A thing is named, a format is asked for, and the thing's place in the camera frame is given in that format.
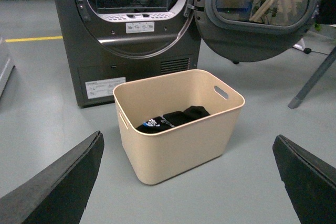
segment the storage bin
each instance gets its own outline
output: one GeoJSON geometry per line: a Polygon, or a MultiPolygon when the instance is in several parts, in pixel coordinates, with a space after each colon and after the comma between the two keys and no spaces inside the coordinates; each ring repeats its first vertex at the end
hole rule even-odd
{"type": "Polygon", "coordinates": [[[138,179],[154,185],[223,154],[244,98],[203,70],[187,70],[118,85],[114,91],[123,148],[138,179]],[[191,105],[210,116],[146,134],[143,122],[191,105]]]}

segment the white label sticker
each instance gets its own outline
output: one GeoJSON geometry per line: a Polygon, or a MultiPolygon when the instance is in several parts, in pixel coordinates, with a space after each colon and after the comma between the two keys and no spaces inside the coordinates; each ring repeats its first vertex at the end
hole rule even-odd
{"type": "Polygon", "coordinates": [[[154,31],[154,22],[126,23],[126,33],[149,33],[154,31]]]}
{"type": "Polygon", "coordinates": [[[113,95],[113,90],[117,85],[125,82],[125,77],[85,82],[88,99],[109,97],[113,95]]]}

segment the dryer door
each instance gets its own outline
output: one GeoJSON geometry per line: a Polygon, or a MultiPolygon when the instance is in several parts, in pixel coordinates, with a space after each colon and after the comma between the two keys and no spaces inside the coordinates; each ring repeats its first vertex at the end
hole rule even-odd
{"type": "Polygon", "coordinates": [[[297,43],[314,23],[318,0],[194,0],[206,44],[232,61],[260,61],[297,43]]]}

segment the dark gray dryer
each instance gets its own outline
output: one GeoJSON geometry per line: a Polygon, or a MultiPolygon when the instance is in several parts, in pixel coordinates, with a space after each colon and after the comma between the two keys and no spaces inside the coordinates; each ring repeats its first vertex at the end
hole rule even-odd
{"type": "Polygon", "coordinates": [[[55,0],[79,106],[113,101],[113,88],[197,67],[201,37],[232,61],[292,47],[319,0],[55,0]]]}

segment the metal chair leg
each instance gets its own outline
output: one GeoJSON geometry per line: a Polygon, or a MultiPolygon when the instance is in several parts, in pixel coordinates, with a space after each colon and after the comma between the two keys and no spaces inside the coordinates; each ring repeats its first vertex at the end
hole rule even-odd
{"type": "Polygon", "coordinates": [[[320,80],[324,73],[329,69],[329,67],[336,60],[336,47],[331,51],[331,53],[326,57],[324,62],[319,66],[316,72],[310,77],[308,82],[303,86],[300,92],[291,100],[288,107],[291,109],[297,108],[310,92],[310,90],[315,86],[315,84],[320,80]]]}

